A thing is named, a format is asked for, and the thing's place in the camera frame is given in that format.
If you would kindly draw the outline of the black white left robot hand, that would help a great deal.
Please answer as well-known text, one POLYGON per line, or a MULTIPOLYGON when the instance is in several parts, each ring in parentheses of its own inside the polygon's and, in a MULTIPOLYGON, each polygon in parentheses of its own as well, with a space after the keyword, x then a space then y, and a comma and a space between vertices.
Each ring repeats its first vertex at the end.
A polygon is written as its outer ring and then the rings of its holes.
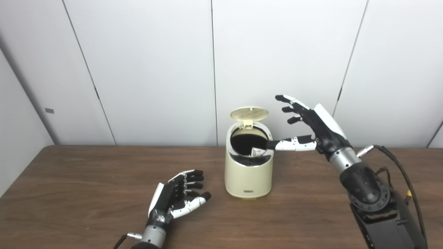
POLYGON ((210 192, 198 193, 204 185, 202 170, 179 172, 168 180, 159 183, 148 210, 146 226, 169 229, 174 219, 187 215, 204 205, 210 198, 210 192))

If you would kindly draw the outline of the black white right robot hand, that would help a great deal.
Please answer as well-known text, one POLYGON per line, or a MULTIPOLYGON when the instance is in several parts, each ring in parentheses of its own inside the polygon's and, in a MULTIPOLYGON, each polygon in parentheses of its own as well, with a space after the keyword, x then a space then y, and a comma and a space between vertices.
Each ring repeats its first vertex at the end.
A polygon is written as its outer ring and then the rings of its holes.
POLYGON ((315 108, 311 109, 301 101, 288 95, 276 95, 275 99, 288 104, 288 106, 282 108, 283 112, 295 113, 292 118, 287 120, 287 123, 305 123, 312 129, 314 137, 304 135, 283 140, 268 141, 266 144, 268 150, 316 150, 320 154, 330 156, 339 149, 352 147, 341 127, 321 104, 317 104, 315 108))

